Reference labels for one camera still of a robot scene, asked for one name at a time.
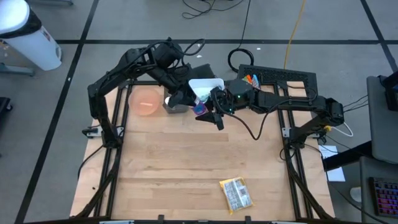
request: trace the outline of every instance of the white cable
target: white cable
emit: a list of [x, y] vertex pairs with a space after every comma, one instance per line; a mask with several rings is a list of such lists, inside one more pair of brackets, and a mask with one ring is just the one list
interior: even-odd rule
[[336, 131], [340, 132], [341, 134], [344, 134], [345, 136], [354, 137], [354, 133], [353, 133], [353, 131], [351, 130], [351, 128], [349, 128], [348, 124], [347, 124], [346, 122], [344, 122], [344, 125], [347, 127], [347, 129], [348, 129], [348, 131], [349, 131], [350, 134], [347, 134], [347, 133], [345, 133], [344, 131], [342, 131], [342, 130], [336, 128], [336, 127], [331, 127], [331, 128], [335, 129]]

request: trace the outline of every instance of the floor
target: floor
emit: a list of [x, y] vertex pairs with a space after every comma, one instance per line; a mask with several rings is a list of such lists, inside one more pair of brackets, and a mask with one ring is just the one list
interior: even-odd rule
[[[249, 1], [190, 20], [181, 17], [192, 11], [179, 0], [74, 0], [74, 6], [29, 2], [60, 43], [63, 63], [43, 72], [12, 49], [0, 49], [0, 61], [36, 69], [34, 77], [0, 75], [0, 95], [14, 104], [0, 129], [0, 223], [68, 218], [87, 142], [81, 130], [92, 121], [86, 87], [113, 68], [127, 49], [168, 36], [183, 47], [184, 40], [206, 38], [201, 57], [186, 61], [210, 63], [219, 77], [234, 78], [226, 58], [239, 43]], [[195, 0], [187, 2], [203, 8]], [[215, 6], [235, 2], [219, 0]], [[254, 54], [255, 65], [283, 67], [300, 5], [299, 0], [251, 0], [243, 48]], [[390, 75], [397, 68], [397, 8], [395, 0], [308, 0], [295, 35], [300, 41], [293, 42], [287, 68], [315, 72], [320, 94], [344, 105], [366, 95], [366, 77]], [[244, 55], [232, 59], [236, 65], [249, 63]], [[370, 139], [366, 107], [345, 118], [354, 137], [335, 131], [331, 137], [349, 147]], [[348, 195], [359, 185], [359, 165], [343, 170], [347, 181], [332, 184]], [[360, 212], [332, 188], [331, 196], [338, 218], [361, 221]]]

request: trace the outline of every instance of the yellow cable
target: yellow cable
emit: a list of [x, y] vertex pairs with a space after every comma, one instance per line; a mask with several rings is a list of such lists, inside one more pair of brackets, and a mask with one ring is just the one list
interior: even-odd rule
[[296, 29], [297, 29], [297, 26], [298, 26], [298, 24], [299, 24], [299, 22], [300, 22], [301, 15], [303, 14], [304, 6], [305, 6], [305, 2], [306, 2], [306, 1], [307, 1], [307, 0], [303, 0], [303, 4], [301, 5], [301, 9], [300, 9], [300, 13], [298, 14], [298, 18], [297, 18], [297, 21], [296, 21], [296, 25], [294, 25], [294, 29], [293, 29], [292, 35], [290, 36], [289, 43], [287, 44], [286, 54], [285, 54], [284, 69], [286, 69], [286, 62], [287, 62], [287, 58], [289, 57], [290, 44], [292, 43], [294, 34], [296, 33]]

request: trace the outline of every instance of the white paper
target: white paper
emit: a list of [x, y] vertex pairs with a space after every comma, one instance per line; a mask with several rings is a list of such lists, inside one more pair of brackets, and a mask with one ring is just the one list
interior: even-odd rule
[[[319, 150], [322, 153], [322, 158], [326, 159], [327, 157], [331, 157], [337, 154], [336, 146], [319, 146]], [[344, 177], [343, 168], [339, 167], [334, 170], [328, 171], [329, 181], [333, 182], [345, 182], [346, 179]]]

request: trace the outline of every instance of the computer monitor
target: computer monitor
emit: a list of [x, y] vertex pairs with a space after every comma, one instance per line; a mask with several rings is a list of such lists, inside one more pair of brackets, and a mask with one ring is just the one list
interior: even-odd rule
[[398, 111], [398, 71], [383, 79], [381, 84], [386, 89], [385, 96], [388, 109]]

